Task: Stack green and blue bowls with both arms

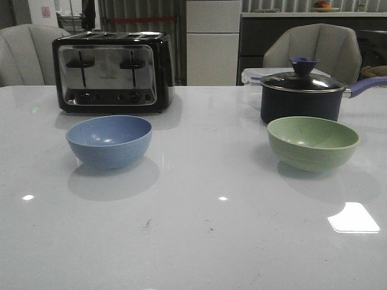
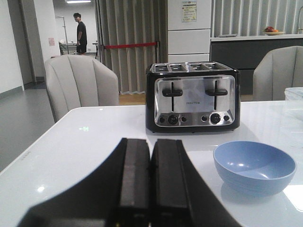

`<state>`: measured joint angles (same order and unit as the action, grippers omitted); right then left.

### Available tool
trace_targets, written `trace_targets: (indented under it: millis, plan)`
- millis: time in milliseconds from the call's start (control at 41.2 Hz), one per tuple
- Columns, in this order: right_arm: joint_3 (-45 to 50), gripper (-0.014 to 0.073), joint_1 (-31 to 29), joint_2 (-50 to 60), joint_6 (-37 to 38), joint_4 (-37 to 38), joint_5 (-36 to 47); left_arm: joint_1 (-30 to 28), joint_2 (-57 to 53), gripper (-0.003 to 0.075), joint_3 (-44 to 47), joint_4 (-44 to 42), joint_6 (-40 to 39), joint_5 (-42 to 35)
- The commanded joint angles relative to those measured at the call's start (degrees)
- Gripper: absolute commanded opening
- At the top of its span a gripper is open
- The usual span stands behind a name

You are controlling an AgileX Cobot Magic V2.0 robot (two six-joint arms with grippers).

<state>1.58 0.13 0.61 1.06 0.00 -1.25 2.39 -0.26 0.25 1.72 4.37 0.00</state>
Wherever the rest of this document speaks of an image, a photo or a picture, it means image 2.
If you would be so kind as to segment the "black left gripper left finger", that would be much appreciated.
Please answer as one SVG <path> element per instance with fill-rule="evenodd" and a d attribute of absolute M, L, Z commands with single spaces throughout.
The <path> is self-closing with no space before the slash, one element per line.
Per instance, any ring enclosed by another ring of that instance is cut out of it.
<path fill-rule="evenodd" d="M 66 191 L 31 207 L 20 227 L 147 227 L 147 142 L 122 138 L 92 173 Z"/>

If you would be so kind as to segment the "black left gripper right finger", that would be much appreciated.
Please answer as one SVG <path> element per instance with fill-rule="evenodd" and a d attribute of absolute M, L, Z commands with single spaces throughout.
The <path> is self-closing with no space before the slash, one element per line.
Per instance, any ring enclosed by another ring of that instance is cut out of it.
<path fill-rule="evenodd" d="M 181 140 L 159 139 L 151 158 L 153 227 L 238 227 L 190 161 Z"/>

